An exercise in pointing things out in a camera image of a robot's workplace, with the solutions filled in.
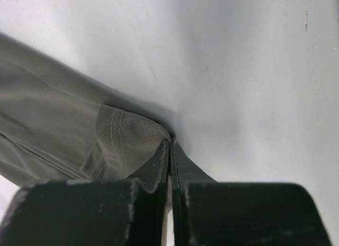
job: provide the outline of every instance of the white surface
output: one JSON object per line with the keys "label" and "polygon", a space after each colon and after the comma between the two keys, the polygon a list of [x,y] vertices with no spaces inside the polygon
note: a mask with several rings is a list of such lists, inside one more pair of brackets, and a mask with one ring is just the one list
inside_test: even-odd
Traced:
{"label": "white surface", "polygon": [[337,0],[0,0],[0,31],[143,101],[215,179],[303,185],[339,245],[338,12]]}

